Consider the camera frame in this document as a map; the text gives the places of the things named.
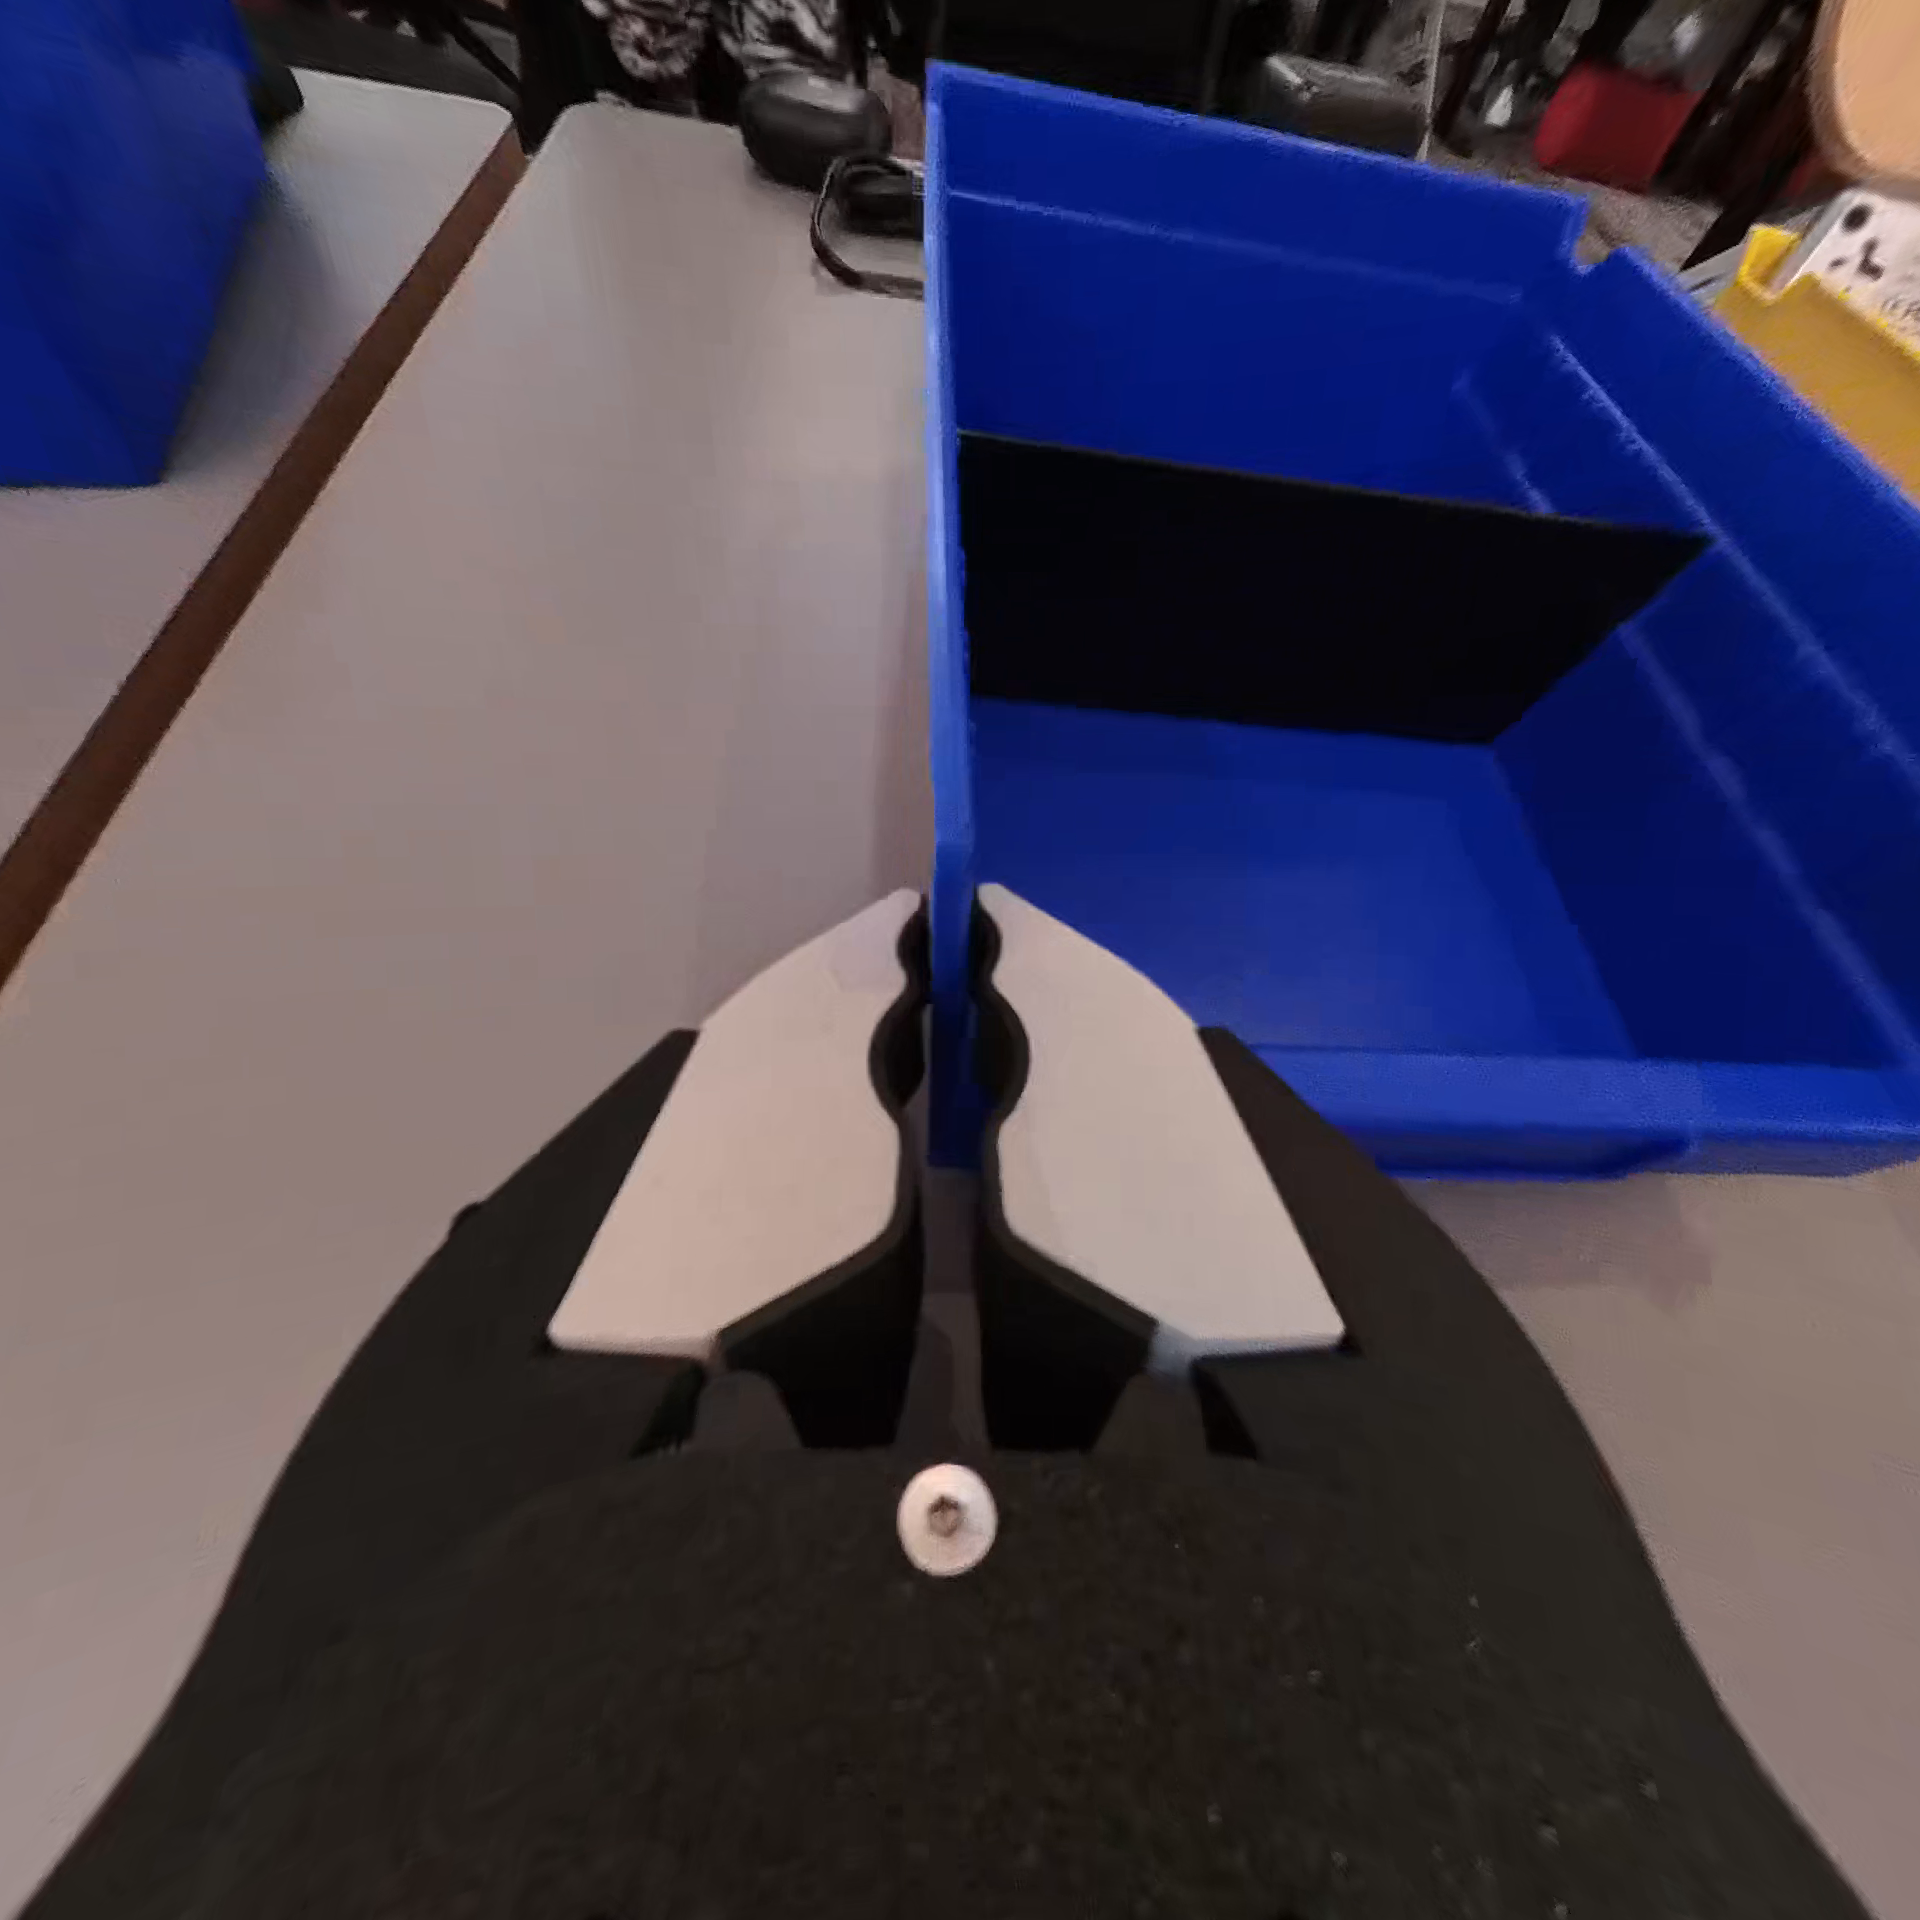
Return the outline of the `black zip case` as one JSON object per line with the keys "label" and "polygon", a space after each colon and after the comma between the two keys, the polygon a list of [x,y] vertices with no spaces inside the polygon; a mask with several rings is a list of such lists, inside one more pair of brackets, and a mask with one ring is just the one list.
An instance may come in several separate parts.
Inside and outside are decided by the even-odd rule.
{"label": "black zip case", "polygon": [[924,300],[924,278],[842,262],[834,229],[924,249],[924,163],[893,153],[893,108],[871,84],[769,69],[740,93],[751,166],[808,190],[815,266],[871,300]]}

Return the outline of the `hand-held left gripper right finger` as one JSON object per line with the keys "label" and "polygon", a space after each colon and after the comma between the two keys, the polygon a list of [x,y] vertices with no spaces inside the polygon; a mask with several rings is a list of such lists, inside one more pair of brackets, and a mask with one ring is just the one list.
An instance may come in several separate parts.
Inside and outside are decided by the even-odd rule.
{"label": "hand-held left gripper right finger", "polygon": [[1128,957],[975,887],[975,1353],[1000,1452],[1094,1452],[1128,1385],[1323,1356],[1342,1311],[1209,1031]]}

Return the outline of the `grey bag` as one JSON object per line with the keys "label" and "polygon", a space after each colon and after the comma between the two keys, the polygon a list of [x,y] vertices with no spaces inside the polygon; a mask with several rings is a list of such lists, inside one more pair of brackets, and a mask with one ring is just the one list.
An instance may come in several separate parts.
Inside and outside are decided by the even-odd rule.
{"label": "grey bag", "polygon": [[1237,84],[1237,124],[1407,163],[1431,142],[1431,100],[1410,84],[1309,53],[1271,53]]}

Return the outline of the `blue bin with black divider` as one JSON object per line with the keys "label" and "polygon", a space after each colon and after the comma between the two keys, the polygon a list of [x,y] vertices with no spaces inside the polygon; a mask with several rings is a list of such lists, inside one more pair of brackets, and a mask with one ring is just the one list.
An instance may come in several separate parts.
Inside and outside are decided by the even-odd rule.
{"label": "blue bin with black divider", "polygon": [[1390,1176],[1908,1166],[1911,495],[1570,190],[924,133],[948,1065],[1007,884]]}

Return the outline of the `red box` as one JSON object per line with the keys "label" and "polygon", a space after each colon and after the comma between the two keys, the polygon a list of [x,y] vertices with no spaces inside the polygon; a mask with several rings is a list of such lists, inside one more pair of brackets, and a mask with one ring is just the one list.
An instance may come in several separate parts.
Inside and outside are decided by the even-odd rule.
{"label": "red box", "polygon": [[1556,93],[1541,100],[1541,124],[1529,139],[1529,163],[1541,179],[1648,190],[1666,166],[1666,142],[1696,114],[1704,93],[1633,73],[1611,61],[1578,61]]}

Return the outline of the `black white striped cloth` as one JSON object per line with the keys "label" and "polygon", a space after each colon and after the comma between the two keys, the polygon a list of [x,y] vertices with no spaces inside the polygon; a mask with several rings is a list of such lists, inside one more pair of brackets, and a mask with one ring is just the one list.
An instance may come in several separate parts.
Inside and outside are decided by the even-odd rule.
{"label": "black white striped cloth", "polygon": [[854,73],[834,0],[584,0],[632,84],[683,84],[710,53],[744,73],[815,69]]}

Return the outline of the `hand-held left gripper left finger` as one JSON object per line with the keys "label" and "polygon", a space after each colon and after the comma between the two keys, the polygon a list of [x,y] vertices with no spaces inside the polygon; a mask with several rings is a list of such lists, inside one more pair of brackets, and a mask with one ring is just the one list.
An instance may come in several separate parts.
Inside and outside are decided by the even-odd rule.
{"label": "hand-held left gripper left finger", "polygon": [[683,1044],[547,1344],[757,1376],[800,1444],[900,1444],[924,1344],[924,887],[792,946]]}

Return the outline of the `yellow bin with black divider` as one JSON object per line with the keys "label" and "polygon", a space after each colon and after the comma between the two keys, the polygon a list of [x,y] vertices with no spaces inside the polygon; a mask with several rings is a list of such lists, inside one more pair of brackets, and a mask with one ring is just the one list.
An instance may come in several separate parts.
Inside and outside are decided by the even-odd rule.
{"label": "yellow bin with black divider", "polygon": [[1818,278],[1785,278],[1791,229],[1748,229],[1719,330],[1744,335],[1854,455],[1920,495],[1920,346]]}

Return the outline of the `plain blue bin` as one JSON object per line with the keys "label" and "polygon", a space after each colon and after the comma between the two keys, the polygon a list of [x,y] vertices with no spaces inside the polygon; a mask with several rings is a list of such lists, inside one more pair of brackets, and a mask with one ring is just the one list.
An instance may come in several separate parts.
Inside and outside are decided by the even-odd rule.
{"label": "plain blue bin", "polygon": [[260,203],[234,0],[0,11],[0,487],[169,467]]}

